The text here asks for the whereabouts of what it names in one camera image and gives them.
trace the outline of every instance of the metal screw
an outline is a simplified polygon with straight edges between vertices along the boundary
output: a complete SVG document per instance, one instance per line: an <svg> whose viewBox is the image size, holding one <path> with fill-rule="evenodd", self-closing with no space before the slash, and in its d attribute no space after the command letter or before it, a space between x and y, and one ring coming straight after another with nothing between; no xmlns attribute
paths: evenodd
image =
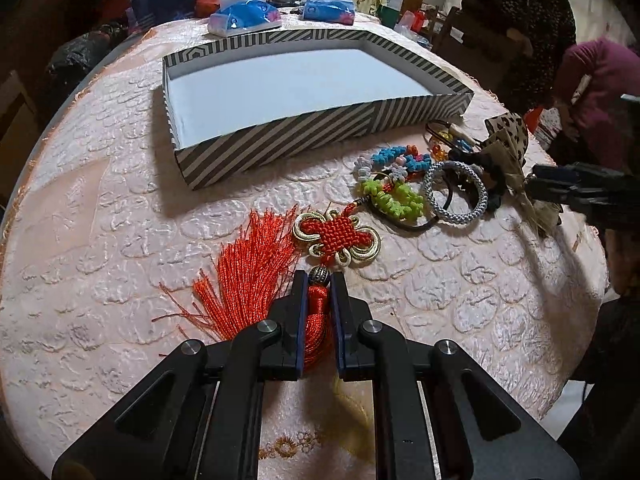
<svg viewBox="0 0 640 480"><path fill-rule="evenodd" d="M180 350L185 355L195 355L200 351L200 348L202 348L202 344L195 339L189 339L180 345Z"/></svg>
<svg viewBox="0 0 640 480"><path fill-rule="evenodd" d="M362 328L369 333L377 334L382 330L382 323L375 319L367 319L362 323Z"/></svg>
<svg viewBox="0 0 640 480"><path fill-rule="evenodd" d="M258 330L260 332L264 332L265 334L271 333L276 330L278 324L273 319L263 319L258 323Z"/></svg>
<svg viewBox="0 0 640 480"><path fill-rule="evenodd" d="M458 351L458 344L451 339L443 339L442 341L438 341L437 347L438 350L446 355L453 355Z"/></svg>

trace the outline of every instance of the person in purple shirt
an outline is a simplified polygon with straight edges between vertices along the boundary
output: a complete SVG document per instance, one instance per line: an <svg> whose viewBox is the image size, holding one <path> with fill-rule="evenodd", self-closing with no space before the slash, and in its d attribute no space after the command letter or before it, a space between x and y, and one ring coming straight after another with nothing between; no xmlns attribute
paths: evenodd
<svg viewBox="0 0 640 480"><path fill-rule="evenodd" d="M556 73L553 94L562 123L548 149L556 164L586 162L623 171L628 124L620 96L640 95L638 54L605 38L572 46Z"/></svg>

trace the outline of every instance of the white textured tablecloth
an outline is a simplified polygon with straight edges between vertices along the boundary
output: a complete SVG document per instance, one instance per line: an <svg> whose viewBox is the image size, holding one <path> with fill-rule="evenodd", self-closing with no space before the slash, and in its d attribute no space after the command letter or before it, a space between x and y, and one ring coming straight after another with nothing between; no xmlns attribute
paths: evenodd
<svg viewBox="0 0 640 480"><path fill-rule="evenodd" d="M286 16L284 26L327 24ZM397 41L471 86L476 96L463 127L486 138L484 120L504 112L492 97L371 18L359 15L354 27ZM21 195L2 272L0 371L12 428L46 474L160 353L180 343L178 323L209 342L185 320L150 322L175 312L158 283L190 304L197 271L210 269L209 255L234 238L250 208L346 205L357 156L422 142L421 127L383 132L189 191L172 153L161 58L210 41L205 31L195 20L163 25L102 70L47 136ZM270 83L256 74L239 105L272 91ZM223 82L212 82L211 98L219 91ZM527 160L527 168L547 160L533 139ZM457 197L452 208L466 203ZM564 214L556 238L539 240L509 200L494 218L417 236L359 215L379 230L383 248L369 266L347 269L351 295L408 338L455 339L542 417L590 340L604 292L602 247L583 220ZM372 425L370 385L338 381L332 358L298 383L268 384L260 478L345 471L373 478Z"/></svg>

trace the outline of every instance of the black and white stripe pattern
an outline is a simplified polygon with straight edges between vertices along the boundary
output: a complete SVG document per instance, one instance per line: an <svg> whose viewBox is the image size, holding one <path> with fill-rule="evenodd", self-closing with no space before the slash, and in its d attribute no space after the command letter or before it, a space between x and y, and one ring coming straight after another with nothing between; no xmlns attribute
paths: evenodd
<svg viewBox="0 0 640 480"><path fill-rule="evenodd" d="M427 120L462 114L473 97L473 91L455 77L422 56L397 43L366 30L307 28L276 30L225 38L175 52L164 58L166 70L180 63L255 45L281 41L360 40L390 51L427 72L451 90L433 96L415 96L349 105L306 113L265 124L243 128L227 136L206 140L196 146L175 152L178 166L191 189L200 189L232 174L255 166L293 156L349 137L361 137ZM174 147L174 118L168 97L164 95Z"/></svg>

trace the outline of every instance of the box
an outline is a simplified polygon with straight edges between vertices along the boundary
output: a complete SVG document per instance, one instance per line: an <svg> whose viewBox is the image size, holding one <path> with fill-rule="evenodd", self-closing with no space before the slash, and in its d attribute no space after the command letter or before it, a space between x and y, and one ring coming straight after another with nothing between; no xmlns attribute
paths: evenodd
<svg viewBox="0 0 640 480"><path fill-rule="evenodd" d="M366 30L225 38L163 60L175 158L191 189L331 142L463 114L473 91Z"/></svg>

